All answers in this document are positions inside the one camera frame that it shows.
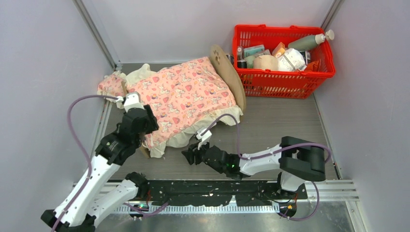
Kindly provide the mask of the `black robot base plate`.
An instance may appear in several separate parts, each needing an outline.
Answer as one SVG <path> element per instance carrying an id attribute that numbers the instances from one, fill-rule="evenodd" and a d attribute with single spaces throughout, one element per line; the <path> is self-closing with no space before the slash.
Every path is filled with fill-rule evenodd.
<path id="1" fill-rule="evenodd" d="M 276 181 L 267 180 L 149 180 L 134 200 L 151 201 L 155 206 L 226 206 L 233 199 L 237 206 L 265 206 L 271 200 L 308 198 L 305 185 L 294 194 L 282 195 Z"/>

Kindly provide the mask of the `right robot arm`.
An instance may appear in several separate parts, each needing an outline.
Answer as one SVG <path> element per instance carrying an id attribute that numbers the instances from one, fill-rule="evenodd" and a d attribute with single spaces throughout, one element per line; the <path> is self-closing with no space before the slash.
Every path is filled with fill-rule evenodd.
<path id="1" fill-rule="evenodd" d="M 279 170 L 276 192 L 285 199 L 306 181 L 324 181 L 325 164 L 331 157 L 328 147 L 290 136 L 282 137 L 278 145 L 256 153 L 230 154 L 201 141 L 181 153 L 190 165 L 204 163 L 234 180 Z"/>

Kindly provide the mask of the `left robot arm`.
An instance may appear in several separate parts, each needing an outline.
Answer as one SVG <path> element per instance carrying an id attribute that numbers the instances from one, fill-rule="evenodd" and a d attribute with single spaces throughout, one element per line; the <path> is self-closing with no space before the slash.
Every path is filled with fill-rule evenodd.
<path id="1" fill-rule="evenodd" d="M 100 199 L 97 195 L 106 182 L 142 145 L 142 137 L 158 130 L 157 119 L 149 105 L 137 103 L 127 109 L 114 132 L 104 136 L 87 171 L 69 196 L 56 208 L 45 210 L 41 220 L 56 232 L 93 232 L 115 209 L 133 198 L 143 200 L 148 180 L 137 172 L 126 178 Z"/>

